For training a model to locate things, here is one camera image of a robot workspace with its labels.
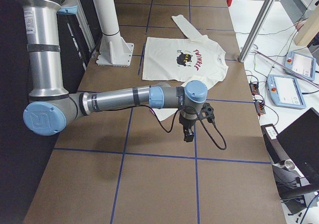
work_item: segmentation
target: black wall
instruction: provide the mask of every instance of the black wall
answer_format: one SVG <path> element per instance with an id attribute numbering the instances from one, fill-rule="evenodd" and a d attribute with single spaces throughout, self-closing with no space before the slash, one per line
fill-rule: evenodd
<path id="1" fill-rule="evenodd" d="M 101 34 L 92 0 L 81 0 L 97 41 Z M 84 74 L 67 26 L 58 17 L 64 87 L 71 93 Z M 0 223 L 22 223 L 58 135 L 28 130 L 22 119 L 32 90 L 23 10 L 15 0 L 0 0 Z"/>

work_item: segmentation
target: robotic arm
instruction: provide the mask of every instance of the robotic arm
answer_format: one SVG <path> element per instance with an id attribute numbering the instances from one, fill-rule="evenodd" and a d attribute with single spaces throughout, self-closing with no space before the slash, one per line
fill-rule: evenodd
<path id="1" fill-rule="evenodd" d="M 23 7 L 33 78 L 30 104 L 23 112 L 23 120 L 35 133 L 53 135 L 77 118 L 92 112 L 148 104 L 156 109 L 179 109 L 184 141 L 190 142 L 194 137 L 192 127 L 196 120 L 212 118 L 212 114 L 208 114 L 212 108 L 202 108 L 207 87 L 200 81 L 189 82 L 185 88 L 169 87 L 162 83 L 154 87 L 133 87 L 96 94 L 69 94 L 62 81 L 56 14 L 76 13 L 77 0 L 17 1 Z"/>

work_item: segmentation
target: white base bracket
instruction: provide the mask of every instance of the white base bracket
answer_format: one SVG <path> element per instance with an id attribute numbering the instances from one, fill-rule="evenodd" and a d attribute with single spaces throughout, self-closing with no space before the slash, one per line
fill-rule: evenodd
<path id="1" fill-rule="evenodd" d="M 100 66 L 130 66 L 134 44 L 126 43 L 121 37 L 123 51 L 117 51 L 112 41 L 102 39 L 96 63 Z"/>

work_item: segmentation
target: blue and white device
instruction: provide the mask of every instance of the blue and white device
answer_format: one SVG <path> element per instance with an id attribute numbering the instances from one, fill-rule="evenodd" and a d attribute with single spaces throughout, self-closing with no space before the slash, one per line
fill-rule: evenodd
<path id="1" fill-rule="evenodd" d="M 290 70 L 302 75 L 310 81 L 314 81 L 316 74 L 316 59 L 315 57 L 306 56 L 294 51 L 287 54 L 285 66 Z M 285 70 L 286 73 L 293 75 L 293 73 Z"/>
<path id="2" fill-rule="evenodd" d="M 305 109 L 306 103 L 295 77 L 269 75 L 267 88 L 276 106 Z"/>

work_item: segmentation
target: black monitor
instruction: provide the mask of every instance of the black monitor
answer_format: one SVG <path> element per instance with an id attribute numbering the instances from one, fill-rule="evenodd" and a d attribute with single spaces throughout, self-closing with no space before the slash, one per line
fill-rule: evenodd
<path id="1" fill-rule="evenodd" d="M 319 113 L 309 109 L 279 133 L 277 140 L 308 181 L 319 184 Z"/>

